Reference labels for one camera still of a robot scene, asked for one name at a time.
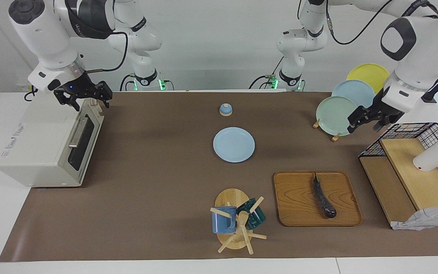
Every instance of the black wire mesh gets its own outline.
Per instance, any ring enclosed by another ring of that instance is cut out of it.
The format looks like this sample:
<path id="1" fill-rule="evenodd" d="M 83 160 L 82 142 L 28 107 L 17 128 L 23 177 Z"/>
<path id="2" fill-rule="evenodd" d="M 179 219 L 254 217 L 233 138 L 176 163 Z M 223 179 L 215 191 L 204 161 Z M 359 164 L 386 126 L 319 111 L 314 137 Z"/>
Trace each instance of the black wire mesh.
<path id="1" fill-rule="evenodd" d="M 408 138 L 419 139 L 424 148 L 427 149 L 438 142 L 438 123 L 395 124 L 359 157 L 386 156 L 380 140 Z"/>

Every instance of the mug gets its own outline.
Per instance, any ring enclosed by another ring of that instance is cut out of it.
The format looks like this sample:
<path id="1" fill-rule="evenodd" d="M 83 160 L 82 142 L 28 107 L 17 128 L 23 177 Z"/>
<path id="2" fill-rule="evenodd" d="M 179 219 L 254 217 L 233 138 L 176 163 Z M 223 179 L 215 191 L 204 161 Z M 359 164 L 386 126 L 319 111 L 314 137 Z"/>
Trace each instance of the mug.
<path id="1" fill-rule="evenodd" d="M 259 206 L 254 210 L 254 212 L 250 213 L 249 210 L 252 208 L 252 206 L 256 203 L 256 198 L 251 198 L 246 203 L 240 205 L 236 209 L 236 214 L 239 214 L 241 211 L 246 211 L 249 214 L 248 222 L 246 223 L 246 229 L 253 230 L 260 226 L 262 223 L 265 222 L 266 216 L 263 214 L 263 211 Z"/>
<path id="2" fill-rule="evenodd" d="M 212 212 L 212 232 L 215 234 L 232 234 L 236 232 L 236 207 L 217 206 L 214 208 L 228 213 L 231 218 Z"/>

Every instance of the brown table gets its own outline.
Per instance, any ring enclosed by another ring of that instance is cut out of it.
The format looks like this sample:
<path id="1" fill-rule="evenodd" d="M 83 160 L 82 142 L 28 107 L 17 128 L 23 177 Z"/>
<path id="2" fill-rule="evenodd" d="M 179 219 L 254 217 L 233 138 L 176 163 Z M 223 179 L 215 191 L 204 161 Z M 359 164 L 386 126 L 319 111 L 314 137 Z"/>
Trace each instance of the brown table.
<path id="1" fill-rule="evenodd" d="M 83 186 L 32 189 L 0 261 L 178 260 L 438 255 L 438 227 L 391 230 L 358 155 L 379 136 L 369 125 L 332 143 L 314 130 L 328 93 L 120 93 L 106 110 Z M 234 113 L 219 115 L 229 102 Z M 255 139 L 239 164 L 219 159 L 212 140 L 238 126 Z M 273 174 L 342 170 L 363 214 L 356 227 L 289 228 L 280 224 Z M 217 194 L 239 188 L 264 196 L 268 239 L 217 253 L 209 208 Z"/>

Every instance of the mug handle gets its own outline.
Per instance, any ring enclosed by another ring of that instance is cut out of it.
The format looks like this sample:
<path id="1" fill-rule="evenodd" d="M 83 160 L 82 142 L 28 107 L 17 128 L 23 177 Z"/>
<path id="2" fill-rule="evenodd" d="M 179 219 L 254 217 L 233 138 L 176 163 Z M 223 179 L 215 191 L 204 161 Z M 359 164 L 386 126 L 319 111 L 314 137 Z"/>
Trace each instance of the mug handle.
<path id="1" fill-rule="evenodd" d="M 231 225 L 229 226 L 228 229 L 233 229 L 236 226 L 236 213 L 234 214 L 229 213 L 229 215 L 231 216 Z"/>

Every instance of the wooden cutting board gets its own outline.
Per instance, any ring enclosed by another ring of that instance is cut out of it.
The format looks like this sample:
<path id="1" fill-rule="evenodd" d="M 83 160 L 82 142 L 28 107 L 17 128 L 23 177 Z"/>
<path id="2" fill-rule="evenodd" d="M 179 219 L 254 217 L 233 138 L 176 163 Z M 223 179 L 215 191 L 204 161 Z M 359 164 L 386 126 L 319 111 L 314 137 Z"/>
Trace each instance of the wooden cutting board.
<path id="1" fill-rule="evenodd" d="M 324 195 L 337 210 L 327 218 L 317 204 L 313 171 L 278 172 L 274 176 L 278 217 L 285 226 L 356 226 L 363 217 L 347 174 L 318 171 Z"/>

